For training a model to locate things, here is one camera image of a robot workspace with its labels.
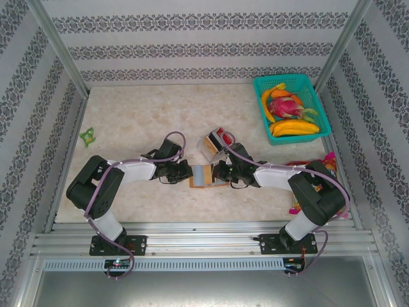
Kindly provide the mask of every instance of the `gray floor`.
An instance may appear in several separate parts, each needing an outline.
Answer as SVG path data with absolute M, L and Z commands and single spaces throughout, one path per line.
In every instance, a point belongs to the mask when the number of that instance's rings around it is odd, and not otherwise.
M 45 272 L 37 307 L 376 306 L 360 258 L 322 258 L 303 277 L 282 272 Z

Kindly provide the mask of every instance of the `small green toy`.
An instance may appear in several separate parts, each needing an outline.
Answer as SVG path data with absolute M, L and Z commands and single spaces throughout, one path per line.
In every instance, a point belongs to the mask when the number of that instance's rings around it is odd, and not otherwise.
M 88 148 L 88 145 L 93 143 L 96 138 L 93 137 L 94 135 L 94 128 L 89 128 L 86 132 L 80 133 L 79 137 L 84 140 L 85 148 Z

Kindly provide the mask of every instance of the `dragon fruit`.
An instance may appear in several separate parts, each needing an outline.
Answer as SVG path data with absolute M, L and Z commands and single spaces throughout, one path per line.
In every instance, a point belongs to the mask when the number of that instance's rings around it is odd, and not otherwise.
M 290 97 L 280 97 L 274 99 L 268 106 L 268 110 L 271 114 L 281 118 L 296 116 L 297 118 L 306 120 L 310 123 L 314 123 L 314 120 L 308 116 L 307 113 L 311 113 L 315 116 L 318 115 L 314 109 L 305 109 L 303 106 L 298 105 L 294 99 Z

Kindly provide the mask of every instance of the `teal plastic basket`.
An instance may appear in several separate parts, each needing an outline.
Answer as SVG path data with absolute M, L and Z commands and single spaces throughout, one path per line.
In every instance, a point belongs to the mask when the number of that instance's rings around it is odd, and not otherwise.
M 286 90 L 291 93 L 296 93 L 301 99 L 305 108 L 312 108 L 317 111 L 318 116 L 309 114 L 315 120 L 315 124 L 320 128 L 320 132 L 317 134 L 310 134 L 307 136 L 282 136 L 275 138 L 270 133 L 271 122 L 267 120 L 264 115 L 263 105 L 261 104 L 261 94 L 279 83 L 286 84 Z M 265 77 L 255 78 L 253 81 L 254 90 L 256 91 L 258 106 L 261 112 L 261 118 L 263 119 L 264 128 L 268 136 L 268 142 L 271 145 L 285 145 L 293 143 L 306 143 L 318 139 L 322 136 L 328 136 L 331 133 L 331 127 L 328 122 L 328 118 L 322 108 L 321 102 L 314 91 L 311 81 L 306 75 L 303 74 L 288 74 L 288 75 L 267 75 Z

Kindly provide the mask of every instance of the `striped wall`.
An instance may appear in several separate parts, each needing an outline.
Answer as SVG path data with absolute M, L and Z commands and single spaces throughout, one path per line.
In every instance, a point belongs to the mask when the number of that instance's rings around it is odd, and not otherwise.
M 373 1 L 321 93 L 360 218 L 409 305 L 409 1 Z
M 26 3 L 0 1 L 0 306 L 43 232 L 83 103 Z
M 317 78 L 357 0 L 48 0 L 89 86 Z

